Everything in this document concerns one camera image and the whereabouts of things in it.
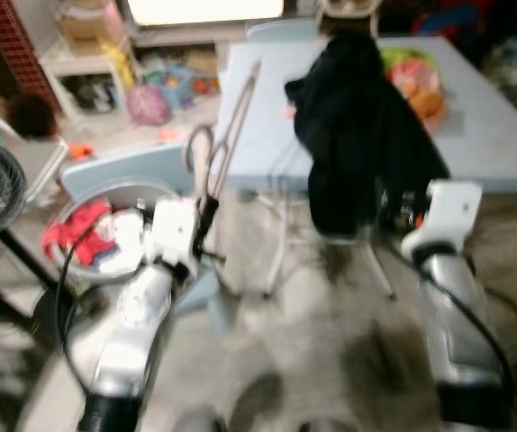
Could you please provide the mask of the black garment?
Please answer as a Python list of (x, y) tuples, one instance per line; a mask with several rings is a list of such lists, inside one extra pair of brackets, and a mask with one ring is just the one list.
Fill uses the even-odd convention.
[(323, 236), (353, 238), (395, 204), (449, 178), (434, 140), (387, 78), (369, 34), (333, 36), (308, 73), (284, 86), (293, 131), (312, 157), (308, 201)]

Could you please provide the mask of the pink metal clothes hanger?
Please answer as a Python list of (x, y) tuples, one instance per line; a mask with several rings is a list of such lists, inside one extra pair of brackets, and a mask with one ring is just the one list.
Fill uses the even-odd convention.
[(261, 74), (261, 61), (255, 61), (240, 91), (225, 132), (220, 139), (214, 136), (212, 124), (198, 124), (183, 145), (183, 161), (195, 176), (195, 198), (202, 210), (216, 202), (224, 189), (235, 149), (247, 119), (256, 82)]

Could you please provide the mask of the grey round laundry basket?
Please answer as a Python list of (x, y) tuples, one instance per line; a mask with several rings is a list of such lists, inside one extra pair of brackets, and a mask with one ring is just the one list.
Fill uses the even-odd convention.
[[(62, 207), (52, 221), (64, 221), (77, 207), (94, 201), (109, 202), (116, 210), (131, 209), (143, 204), (148, 212), (152, 212), (155, 209), (155, 202), (159, 199), (177, 197), (179, 197), (179, 193), (169, 186), (153, 184), (146, 180), (127, 180), (121, 184), (103, 186), (103, 188), (82, 193), (80, 198), (74, 199)], [(140, 268), (141, 265), (136, 265), (119, 268), (117, 271), (104, 272), (97, 270), (93, 265), (70, 264), (68, 275), (82, 283), (119, 284), (130, 280)]]

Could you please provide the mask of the orange plush toy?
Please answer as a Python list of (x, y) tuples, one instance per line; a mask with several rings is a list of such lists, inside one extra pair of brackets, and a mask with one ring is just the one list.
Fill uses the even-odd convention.
[(435, 122), (442, 120), (447, 114), (447, 99), (440, 91), (419, 89), (408, 98), (416, 115), (423, 122)]

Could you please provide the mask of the light blue plastic folding table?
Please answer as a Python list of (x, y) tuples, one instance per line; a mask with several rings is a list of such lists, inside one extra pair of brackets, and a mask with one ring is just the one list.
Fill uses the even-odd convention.
[[(230, 188), (304, 191), (308, 196), (312, 157), (295, 136), (295, 108), (284, 86), (307, 74), (329, 41), (238, 42), (231, 47), (219, 79), (222, 100), (214, 128), (219, 137), (255, 61), (261, 61), (261, 74), (226, 176)], [(378, 48), (413, 47), (435, 58), (449, 102), (447, 114), (428, 133), (449, 178), (476, 182), (486, 193), (517, 193), (517, 111), (500, 91), (440, 38), (375, 41)]]

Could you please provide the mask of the pink backpack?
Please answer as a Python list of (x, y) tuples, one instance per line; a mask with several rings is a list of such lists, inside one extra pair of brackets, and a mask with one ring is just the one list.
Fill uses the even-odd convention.
[(172, 119), (168, 100), (151, 84), (135, 84), (127, 92), (126, 110), (132, 122), (140, 126), (164, 126)]

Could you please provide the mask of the red garment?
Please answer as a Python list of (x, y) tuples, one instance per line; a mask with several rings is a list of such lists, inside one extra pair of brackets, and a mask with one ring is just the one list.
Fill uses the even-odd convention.
[(65, 221), (54, 221), (41, 234), (41, 251), (46, 257), (52, 252), (69, 251), (75, 247), (73, 258), (81, 265), (91, 265), (99, 255), (112, 250), (117, 243), (109, 234), (104, 234), (101, 221), (110, 218), (109, 202), (89, 202), (77, 207)]

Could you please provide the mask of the green garment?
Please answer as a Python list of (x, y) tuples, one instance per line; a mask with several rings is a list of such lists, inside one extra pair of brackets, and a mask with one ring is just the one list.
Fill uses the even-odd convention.
[(406, 60), (415, 60), (431, 70), (439, 70), (435, 58), (424, 50), (414, 49), (413, 47), (379, 47), (379, 55), (385, 63), (386, 73), (390, 73), (399, 62)]

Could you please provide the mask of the robot left leg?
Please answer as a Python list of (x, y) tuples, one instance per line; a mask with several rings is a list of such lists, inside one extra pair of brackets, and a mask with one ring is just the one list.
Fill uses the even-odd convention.
[(171, 432), (227, 432), (227, 427), (213, 409), (193, 409), (176, 420)]

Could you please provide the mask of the robot leg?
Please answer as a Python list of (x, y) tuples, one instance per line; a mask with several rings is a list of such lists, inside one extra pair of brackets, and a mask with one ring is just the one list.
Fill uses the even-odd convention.
[(213, 409), (193, 409), (176, 420), (171, 432), (227, 432), (227, 427)]
[(354, 432), (345, 421), (332, 417), (309, 418), (298, 428), (298, 432)]

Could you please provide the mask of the white shelf unit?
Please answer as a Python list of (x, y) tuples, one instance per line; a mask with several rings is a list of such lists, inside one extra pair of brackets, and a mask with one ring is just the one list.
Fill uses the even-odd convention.
[(222, 42), (159, 44), (159, 33), (135, 26), (125, 8), (125, 0), (41, 0), (49, 31), (37, 38), (37, 57), (69, 118), (128, 115), (127, 92), (147, 84), (147, 71), (166, 66), (195, 71), (195, 97), (217, 94)]

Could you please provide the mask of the child in orange shirt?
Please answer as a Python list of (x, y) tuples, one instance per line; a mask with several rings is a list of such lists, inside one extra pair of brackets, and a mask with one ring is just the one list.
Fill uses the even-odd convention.
[(52, 139), (59, 133), (56, 111), (38, 94), (19, 94), (7, 100), (5, 119), (23, 139)]

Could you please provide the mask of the bright white screen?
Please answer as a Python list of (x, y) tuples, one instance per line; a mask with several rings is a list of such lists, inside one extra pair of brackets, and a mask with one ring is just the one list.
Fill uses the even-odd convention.
[(222, 23), (276, 18), (285, 0), (125, 0), (140, 26)]

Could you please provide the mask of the robot right leg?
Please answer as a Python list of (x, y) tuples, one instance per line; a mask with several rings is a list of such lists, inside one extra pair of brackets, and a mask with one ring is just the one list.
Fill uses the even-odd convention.
[(345, 421), (332, 417), (309, 418), (298, 428), (298, 432), (354, 432)]

